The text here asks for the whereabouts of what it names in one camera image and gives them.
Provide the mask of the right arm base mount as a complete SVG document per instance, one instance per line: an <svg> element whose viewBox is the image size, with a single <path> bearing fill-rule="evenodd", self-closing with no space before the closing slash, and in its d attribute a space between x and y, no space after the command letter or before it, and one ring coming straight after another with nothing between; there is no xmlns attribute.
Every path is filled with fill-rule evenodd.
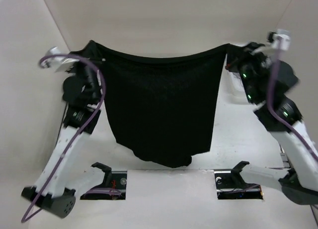
<svg viewBox="0 0 318 229"><path fill-rule="evenodd" d="M260 185L246 183L239 174L248 164L247 161L241 161L232 169L214 171L218 200L263 200Z"/></svg>

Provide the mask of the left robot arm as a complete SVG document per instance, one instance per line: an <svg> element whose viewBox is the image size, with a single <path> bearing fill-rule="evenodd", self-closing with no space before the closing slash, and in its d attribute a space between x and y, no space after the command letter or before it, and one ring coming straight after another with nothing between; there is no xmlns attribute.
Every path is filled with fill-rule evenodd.
<svg viewBox="0 0 318 229"><path fill-rule="evenodd" d="M80 62L97 77L97 90L101 97L92 108L85 113L84 109L74 111L68 106L70 117L65 117L66 123L61 128L58 141L52 155L35 184L25 187L21 196L31 204L23 215L21 222L30 220L36 213L31 210L37 206L59 218L65 218L73 209L76 197L87 193L92 187L107 188L111 184L111 175L100 168L91 167L81 178L67 182L67 174L75 162L77 150L92 133L100 115L100 108L106 94L106 83L99 68L89 59L74 55L55 53L46 55L39 60L39 66L48 68L51 62L66 63Z"/></svg>

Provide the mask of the black tank top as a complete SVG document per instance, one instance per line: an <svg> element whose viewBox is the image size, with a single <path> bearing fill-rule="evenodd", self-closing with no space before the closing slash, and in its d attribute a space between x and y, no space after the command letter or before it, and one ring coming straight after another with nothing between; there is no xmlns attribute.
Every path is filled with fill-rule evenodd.
<svg viewBox="0 0 318 229"><path fill-rule="evenodd" d="M228 44L189 56L150 58L95 41L76 55L95 60L106 82L105 108L118 144L170 168L210 150Z"/></svg>

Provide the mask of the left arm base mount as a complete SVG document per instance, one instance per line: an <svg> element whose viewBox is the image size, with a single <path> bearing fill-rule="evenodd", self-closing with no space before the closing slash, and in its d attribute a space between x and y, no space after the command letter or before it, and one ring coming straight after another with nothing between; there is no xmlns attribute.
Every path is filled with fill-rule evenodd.
<svg viewBox="0 0 318 229"><path fill-rule="evenodd" d="M113 171L111 167L96 162L91 165L104 172L101 184L83 194L81 200L125 200L127 189L127 171Z"/></svg>

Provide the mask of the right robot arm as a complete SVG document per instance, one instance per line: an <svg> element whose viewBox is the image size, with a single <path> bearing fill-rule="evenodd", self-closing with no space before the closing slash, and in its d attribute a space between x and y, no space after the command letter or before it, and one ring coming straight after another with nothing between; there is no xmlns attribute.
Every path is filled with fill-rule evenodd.
<svg viewBox="0 0 318 229"><path fill-rule="evenodd" d="M318 152L311 141L303 117L286 93L298 83L293 68L280 60L282 48L273 47L274 56L263 44L229 44L226 70L239 74L254 114L284 150L288 169L255 166L239 162L230 175L236 187L263 185L282 192L298 205L318 203Z"/></svg>

